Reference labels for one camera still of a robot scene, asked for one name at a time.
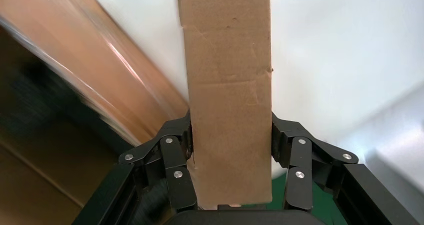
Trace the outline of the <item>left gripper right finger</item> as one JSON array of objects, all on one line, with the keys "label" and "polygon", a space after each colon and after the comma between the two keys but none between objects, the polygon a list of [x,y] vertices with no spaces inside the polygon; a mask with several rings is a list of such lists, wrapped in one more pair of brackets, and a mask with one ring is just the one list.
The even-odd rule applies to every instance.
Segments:
[{"label": "left gripper right finger", "polygon": [[272,157],[287,168],[283,207],[311,212],[313,185],[332,195],[349,225],[409,225],[411,214],[352,152],[272,115]]}]

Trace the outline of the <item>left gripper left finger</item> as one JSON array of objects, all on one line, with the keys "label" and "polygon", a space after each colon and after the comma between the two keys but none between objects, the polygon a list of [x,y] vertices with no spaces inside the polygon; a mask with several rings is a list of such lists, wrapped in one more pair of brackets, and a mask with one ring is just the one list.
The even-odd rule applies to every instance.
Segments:
[{"label": "left gripper left finger", "polygon": [[119,156],[74,224],[152,225],[166,206],[197,210],[187,168],[192,152],[190,115],[166,121],[154,138]]}]

